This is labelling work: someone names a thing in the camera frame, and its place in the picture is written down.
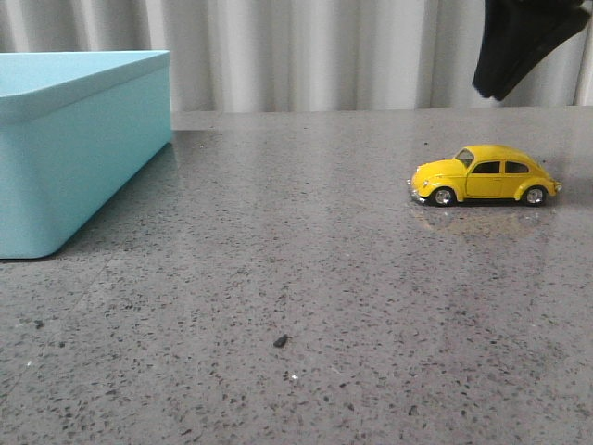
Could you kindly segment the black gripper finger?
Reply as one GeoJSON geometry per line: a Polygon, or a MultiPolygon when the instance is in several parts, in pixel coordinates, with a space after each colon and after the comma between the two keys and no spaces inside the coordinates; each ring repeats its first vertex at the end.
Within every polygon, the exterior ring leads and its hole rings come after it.
{"type": "Polygon", "coordinates": [[[591,13],[581,1],[486,0],[473,87],[501,101],[546,56],[581,32],[591,13]]]}

